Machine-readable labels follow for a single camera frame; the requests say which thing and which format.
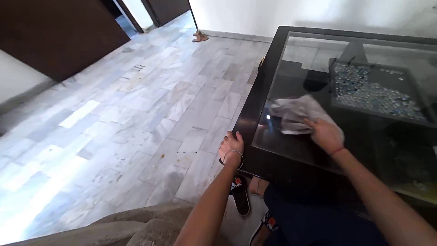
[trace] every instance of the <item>decorative glass pebble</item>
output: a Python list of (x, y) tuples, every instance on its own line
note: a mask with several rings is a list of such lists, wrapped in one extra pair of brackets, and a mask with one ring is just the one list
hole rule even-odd
[[(336, 102), (373, 112), (426, 121), (417, 103), (397, 90), (368, 82), (369, 67), (337, 64), (335, 71)], [(382, 72), (402, 75), (403, 72), (381, 68)]]

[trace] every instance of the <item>gray rag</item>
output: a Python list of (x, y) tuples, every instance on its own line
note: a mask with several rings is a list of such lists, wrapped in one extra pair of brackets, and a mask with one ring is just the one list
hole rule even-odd
[(304, 118), (312, 121), (321, 118), (335, 125), (344, 141), (343, 131), (311, 95), (273, 100), (269, 112), (270, 115), (282, 118), (281, 132), (283, 134), (309, 134), (312, 129), (305, 124)]

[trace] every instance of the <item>silver bracelet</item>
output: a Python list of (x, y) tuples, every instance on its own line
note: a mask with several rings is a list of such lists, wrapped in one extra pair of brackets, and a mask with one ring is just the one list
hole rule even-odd
[(227, 155), (229, 152), (231, 152), (231, 151), (238, 152), (238, 154), (241, 155), (241, 160), (242, 160), (242, 161), (241, 161), (241, 165), (237, 168), (237, 169), (240, 169), (241, 166), (242, 166), (243, 163), (244, 163), (244, 157), (243, 157), (243, 154), (242, 154), (240, 151), (238, 151), (238, 150), (230, 150), (230, 151), (226, 152), (225, 156), (223, 156), (223, 165), (225, 164), (225, 158), (226, 158), (226, 155)]

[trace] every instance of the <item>glass table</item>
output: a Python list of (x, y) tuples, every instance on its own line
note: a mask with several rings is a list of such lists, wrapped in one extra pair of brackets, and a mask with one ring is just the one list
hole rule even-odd
[(272, 115), (275, 100), (307, 94), (367, 168), (410, 203), (435, 207), (437, 39), (279, 27), (234, 128), (245, 141), (241, 171), (295, 187), (333, 182), (353, 197), (309, 134), (283, 134)]

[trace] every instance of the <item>black table frame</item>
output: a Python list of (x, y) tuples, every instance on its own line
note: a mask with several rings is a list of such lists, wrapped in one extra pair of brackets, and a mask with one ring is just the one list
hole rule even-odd
[[(366, 40), (366, 43), (376, 45), (387, 45), (387, 41), (389, 41), (392, 46), (407, 48), (420, 46), (422, 49), (429, 47), (430, 50), (435, 50), (437, 39), (288, 26), (280, 26), (276, 31), (265, 60), (258, 70), (258, 75), (232, 131), (234, 135), (236, 131), (239, 131), (244, 139), (244, 165), (239, 172), (244, 176), (258, 176), (270, 182), (282, 183), (303, 192), (317, 190), (330, 193), (333, 200), (340, 201), (343, 204), (360, 203), (361, 201), (354, 188), (345, 176), (252, 146), (261, 112), (286, 47), (285, 43), (288, 41), (289, 32), (293, 32), (293, 36), (318, 39), (323, 39), (324, 35), (329, 35), (329, 39), (332, 40), (334, 36), (334, 39), (339, 41), (364, 38), (369, 41)], [(409, 197), (403, 198), (409, 200), (410, 204), (421, 203), (421, 201), (411, 200)], [(422, 214), (424, 218), (428, 217), (427, 220), (431, 220), (432, 224), (437, 225), (435, 223), (437, 217), (435, 215), (432, 218), (429, 217), (430, 212), (435, 213), (435, 206), (430, 207), (432, 207), (432, 210), (425, 208)]]

